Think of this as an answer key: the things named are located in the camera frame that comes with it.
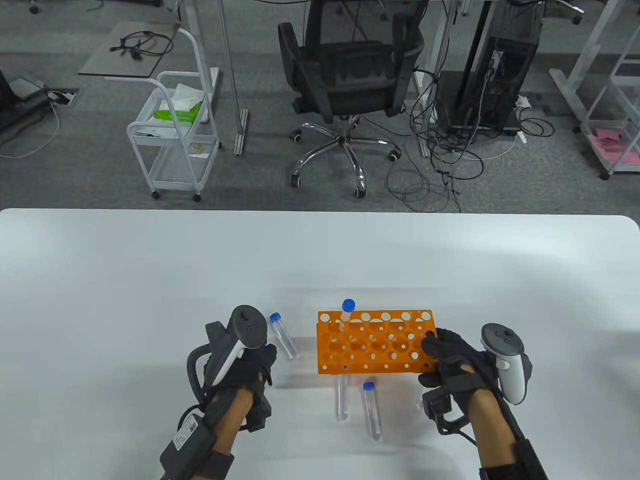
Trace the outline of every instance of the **white vr controller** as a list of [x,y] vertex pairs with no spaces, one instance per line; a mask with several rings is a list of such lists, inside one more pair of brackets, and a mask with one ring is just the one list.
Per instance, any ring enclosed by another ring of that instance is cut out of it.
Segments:
[[527,395],[532,365],[524,353],[520,337],[511,328],[488,323],[482,327],[480,343],[487,352],[495,355],[495,366],[498,368],[504,399],[513,405],[522,403]]

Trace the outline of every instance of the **chrome chair base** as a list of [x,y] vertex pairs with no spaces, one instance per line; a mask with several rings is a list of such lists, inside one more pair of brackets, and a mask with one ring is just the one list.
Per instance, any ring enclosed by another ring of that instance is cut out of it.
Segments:
[[350,117],[341,117],[338,121],[338,131],[333,132],[321,125],[312,124],[312,123],[304,123],[300,125],[299,129],[293,130],[289,135],[290,139],[295,141],[296,143],[300,141],[302,138],[302,129],[313,130],[322,134],[326,137],[331,138],[331,141],[321,145],[320,147],[314,148],[310,152],[307,152],[305,156],[303,156],[296,163],[296,167],[291,172],[291,177],[289,178],[289,185],[296,188],[300,186],[300,170],[304,167],[311,159],[317,157],[320,154],[323,154],[334,147],[341,148],[344,150],[344,153],[347,155],[349,159],[349,163],[351,163],[351,168],[353,169],[353,173],[356,177],[356,189],[355,195],[357,198],[363,198],[367,194],[367,181],[365,179],[364,171],[362,170],[362,166],[358,161],[355,153],[353,153],[353,149],[351,148],[354,144],[363,144],[363,145],[384,145],[386,147],[391,147],[391,151],[387,154],[387,159],[389,161],[395,162],[400,158],[400,147],[398,147],[394,142],[387,140],[385,138],[357,138],[351,136],[351,131],[358,127],[360,123],[360,118],[358,115],[353,115]]

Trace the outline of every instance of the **label sticker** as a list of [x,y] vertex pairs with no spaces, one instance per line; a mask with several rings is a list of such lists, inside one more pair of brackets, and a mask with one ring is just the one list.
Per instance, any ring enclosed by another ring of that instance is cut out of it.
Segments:
[[176,450],[180,451],[197,427],[198,422],[193,418],[193,415],[189,415],[173,438],[173,444]]

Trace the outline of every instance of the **pink paper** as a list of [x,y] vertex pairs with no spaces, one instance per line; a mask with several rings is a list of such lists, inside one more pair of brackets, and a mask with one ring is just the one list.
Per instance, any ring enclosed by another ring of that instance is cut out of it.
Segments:
[[[594,135],[588,135],[587,138],[591,142],[591,144],[598,150],[600,155],[607,160],[609,163],[615,163],[620,158],[625,150],[628,147],[628,144],[624,143],[612,143],[609,140],[609,137],[606,136],[604,138]],[[623,165],[640,165],[640,155],[638,155],[635,151],[631,150],[627,156],[625,156],[624,160],[621,162]]]

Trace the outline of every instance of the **forearm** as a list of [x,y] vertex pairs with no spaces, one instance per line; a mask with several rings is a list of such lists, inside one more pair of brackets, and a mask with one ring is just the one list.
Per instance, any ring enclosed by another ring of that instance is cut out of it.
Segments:
[[[231,453],[231,447],[236,440],[236,435],[238,434],[240,427],[244,422],[244,418],[247,413],[249,413],[252,406],[253,392],[246,387],[240,388],[234,402],[231,404],[231,408],[229,408],[227,414],[222,418],[222,420],[220,420],[220,423],[215,428],[218,441],[213,446],[213,449],[216,452],[222,453],[223,455],[229,455]],[[208,479],[196,475],[193,477],[193,480],[217,479]]]
[[469,420],[483,468],[517,463],[516,439],[492,392],[478,390],[474,394],[469,403]]

